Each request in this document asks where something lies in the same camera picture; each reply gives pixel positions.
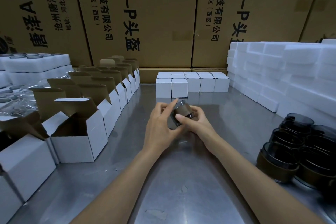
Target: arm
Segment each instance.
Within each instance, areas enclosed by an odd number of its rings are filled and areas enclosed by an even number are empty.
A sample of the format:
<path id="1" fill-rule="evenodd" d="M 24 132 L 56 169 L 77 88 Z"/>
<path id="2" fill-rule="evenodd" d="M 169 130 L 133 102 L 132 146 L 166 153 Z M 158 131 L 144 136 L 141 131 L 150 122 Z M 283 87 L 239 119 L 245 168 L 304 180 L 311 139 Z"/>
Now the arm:
<path id="1" fill-rule="evenodd" d="M 212 128 L 201 108 L 192 106 L 192 109 L 198 121 L 179 114 L 176 119 L 196 133 L 219 159 L 261 224 L 324 223 L 224 141 Z"/>
<path id="2" fill-rule="evenodd" d="M 153 164 L 182 131 L 170 130 L 167 119 L 177 99 L 158 103 L 146 126 L 145 143 L 130 165 L 92 201 L 71 224 L 126 224 Z"/>

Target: metal table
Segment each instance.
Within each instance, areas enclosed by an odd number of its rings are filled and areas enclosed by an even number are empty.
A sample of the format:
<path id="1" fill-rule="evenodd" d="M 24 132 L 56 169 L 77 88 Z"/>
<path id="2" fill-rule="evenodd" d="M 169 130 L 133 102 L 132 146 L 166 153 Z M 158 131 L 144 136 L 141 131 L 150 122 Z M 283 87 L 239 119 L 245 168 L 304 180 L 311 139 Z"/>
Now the metal table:
<path id="1" fill-rule="evenodd" d="M 157 101 L 170 99 L 156 99 L 154 85 L 141 85 L 95 162 L 58 165 L 10 223 L 69 223 L 141 150 L 146 123 Z M 202 107 L 217 133 L 253 164 L 282 121 L 231 87 L 228 93 L 189 93 L 187 101 Z M 284 187 L 327 223 L 333 223 L 322 209 L 317 191 L 299 182 Z M 219 161 L 195 135 L 187 133 L 153 166 L 129 223 L 249 224 L 258 220 Z"/>

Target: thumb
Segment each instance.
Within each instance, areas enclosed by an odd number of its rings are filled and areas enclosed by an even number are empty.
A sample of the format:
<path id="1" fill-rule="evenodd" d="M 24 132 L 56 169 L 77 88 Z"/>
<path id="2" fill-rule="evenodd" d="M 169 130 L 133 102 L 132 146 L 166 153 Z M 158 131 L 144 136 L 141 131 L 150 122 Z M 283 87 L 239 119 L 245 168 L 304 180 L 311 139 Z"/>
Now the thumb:
<path id="1" fill-rule="evenodd" d="M 188 127 L 190 127 L 191 129 L 195 130 L 197 127 L 197 121 L 191 120 L 183 115 L 177 114 L 175 115 L 175 118 L 181 122 L 182 124 L 187 125 Z"/>

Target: hand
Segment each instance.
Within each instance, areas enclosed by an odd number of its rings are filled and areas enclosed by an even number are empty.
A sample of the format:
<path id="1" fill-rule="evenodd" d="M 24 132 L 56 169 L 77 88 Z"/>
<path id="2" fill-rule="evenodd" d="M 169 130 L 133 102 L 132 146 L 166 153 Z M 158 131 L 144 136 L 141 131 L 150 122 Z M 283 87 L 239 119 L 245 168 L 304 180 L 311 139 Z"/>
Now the hand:
<path id="1" fill-rule="evenodd" d="M 157 103 L 146 126 L 145 143 L 143 150 L 150 149 L 161 154 L 170 143 L 183 132 L 184 125 L 175 130 L 168 128 L 168 118 L 179 99 L 175 99 L 169 105 Z"/>
<path id="2" fill-rule="evenodd" d="M 207 117 L 205 116 L 201 107 L 197 106 L 190 106 L 194 112 L 194 115 L 197 119 L 191 120 L 183 115 L 177 114 L 175 118 L 181 122 L 182 124 L 187 125 L 187 128 L 197 134 L 199 138 L 204 142 L 205 146 L 209 149 L 208 143 L 213 139 L 219 138 L 216 131 L 211 126 L 210 122 L 208 121 Z"/>

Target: right hand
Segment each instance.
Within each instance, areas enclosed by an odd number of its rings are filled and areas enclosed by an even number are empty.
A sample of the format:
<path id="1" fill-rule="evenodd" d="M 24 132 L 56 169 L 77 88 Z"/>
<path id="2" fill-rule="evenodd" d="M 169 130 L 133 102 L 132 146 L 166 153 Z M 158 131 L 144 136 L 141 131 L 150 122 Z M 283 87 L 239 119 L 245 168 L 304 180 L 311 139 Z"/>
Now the right hand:
<path id="1" fill-rule="evenodd" d="M 198 119 L 197 121 L 191 120 L 180 114 L 175 115 L 175 118 L 182 124 L 187 125 L 190 131 L 197 134 L 199 138 L 204 142 L 205 146 L 208 148 L 208 143 L 212 140 L 215 140 L 219 136 L 211 126 L 202 108 L 192 105 L 190 107 L 193 110 L 195 117 Z"/>

